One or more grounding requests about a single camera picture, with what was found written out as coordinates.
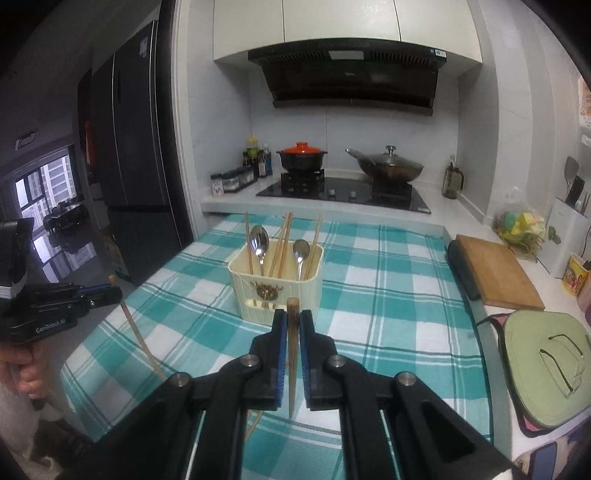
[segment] utensil holder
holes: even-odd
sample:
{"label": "utensil holder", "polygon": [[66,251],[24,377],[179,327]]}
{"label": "utensil holder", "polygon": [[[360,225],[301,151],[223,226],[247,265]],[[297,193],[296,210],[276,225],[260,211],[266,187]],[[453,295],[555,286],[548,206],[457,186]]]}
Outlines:
{"label": "utensil holder", "polygon": [[[271,326],[275,309],[287,311],[287,299],[290,297],[299,298],[300,309],[311,310],[313,318],[316,319],[320,308],[320,300],[322,299],[324,249],[320,245],[316,245],[314,254],[311,252],[310,257],[304,261],[304,271],[306,270],[306,263],[312,262],[310,278],[297,281],[297,261],[293,255],[293,244],[294,242],[288,242],[287,245],[282,278],[251,275],[247,255],[252,253],[246,245],[230,260],[228,270],[232,277],[232,288],[243,320]],[[265,275],[269,273],[276,249],[277,240],[272,239],[265,255]],[[258,258],[254,254],[252,255],[254,271],[258,272]],[[276,265],[275,274],[277,274],[278,270],[279,265]]]}

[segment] black refrigerator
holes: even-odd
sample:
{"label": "black refrigerator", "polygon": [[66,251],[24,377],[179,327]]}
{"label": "black refrigerator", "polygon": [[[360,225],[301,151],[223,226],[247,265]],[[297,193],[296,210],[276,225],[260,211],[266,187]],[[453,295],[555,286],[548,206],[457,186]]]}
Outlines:
{"label": "black refrigerator", "polygon": [[135,285],[193,241],[174,138],[169,20],[161,10],[90,87],[97,178]]}

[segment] plaid tablecloth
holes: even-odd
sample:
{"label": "plaid tablecloth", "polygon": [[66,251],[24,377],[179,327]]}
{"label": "plaid tablecloth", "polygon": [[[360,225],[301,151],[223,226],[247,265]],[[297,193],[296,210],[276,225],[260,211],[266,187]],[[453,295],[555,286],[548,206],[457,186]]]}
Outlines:
{"label": "plaid tablecloth", "polygon": [[[277,236],[282,219],[250,221]],[[291,238],[311,242],[315,227],[294,219]],[[329,222],[319,241],[325,266],[316,330],[370,371],[414,372],[490,439],[482,354],[443,241],[390,227]],[[244,242],[243,216],[230,215],[127,299],[166,375],[215,372],[268,331],[244,322],[235,303],[227,264]],[[160,383],[119,308],[75,350],[61,380],[95,440]],[[338,412],[310,412],[301,380],[296,402],[292,420],[287,399],[281,410],[263,415],[245,447],[244,479],[344,477]]]}

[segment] refrigerator sticker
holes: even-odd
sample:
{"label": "refrigerator sticker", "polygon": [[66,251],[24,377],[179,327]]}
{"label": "refrigerator sticker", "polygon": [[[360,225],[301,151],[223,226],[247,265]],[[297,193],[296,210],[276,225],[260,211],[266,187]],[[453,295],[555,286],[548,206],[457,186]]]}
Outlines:
{"label": "refrigerator sticker", "polygon": [[142,41],[139,42],[139,56],[143,59],[146,58],[148,54],[148,37],[142,38]]}

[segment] spatula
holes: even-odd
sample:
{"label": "spatula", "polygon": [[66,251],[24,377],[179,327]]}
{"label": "spatula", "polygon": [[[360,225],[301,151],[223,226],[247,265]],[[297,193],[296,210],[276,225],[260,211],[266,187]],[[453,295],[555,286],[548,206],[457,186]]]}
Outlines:
{"label": "spatula", "polygon": [[573,184],[577,173],[579,173],[579,162],[573,157],[566,157],[566,163],[564,164],[564,179],[566,180],[567,185],[566,195],[569,194],[571,185]]}

